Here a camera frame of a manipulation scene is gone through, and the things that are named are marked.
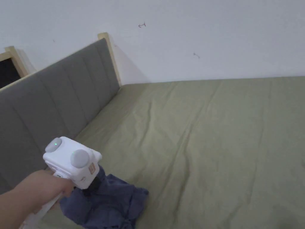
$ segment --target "green bedsheet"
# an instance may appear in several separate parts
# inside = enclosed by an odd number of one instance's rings
[[[126,85],[76,141],[150,191],[138,229],[305,228],[304,77]]]

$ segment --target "white handheld device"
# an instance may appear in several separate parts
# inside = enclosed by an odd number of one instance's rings
[[[86,189],[99,172],[98,161],[102,155],[67,137],[55,138],[45,148],[43,159],[54,171],[54,176],[71,179],[75,186]],[[49,203],[42,206],[36,214],[30,214],[23,229],[35,228],[38,221],[60,198],[61,194]]]

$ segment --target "device button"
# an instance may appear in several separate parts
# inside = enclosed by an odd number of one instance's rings
[[[85,150],[75,150],[70,156],[71,165],[81,169],[89,163],[89,154]]]
[[[57,148],[61,145],[63,141],[61,140],[61,138],[54,138],[45,148],[45,151],[47,153],[51,153],[54,152],[55,150],[57,150]]]

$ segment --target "blue cloth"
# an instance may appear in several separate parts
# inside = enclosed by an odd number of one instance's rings
[[[85,191],[76,188],[60,201],[63,214],[87,229],[135,228],[149,192],[112,174],[106,176],[101,166],[96,180],[98,185],[92,183]]]

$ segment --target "gray headboard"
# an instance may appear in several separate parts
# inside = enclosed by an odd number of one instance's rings
[[[119,88],[102,39],[1,89],[0,193],[46,168],[46,145],[55,137],[74,138]]]

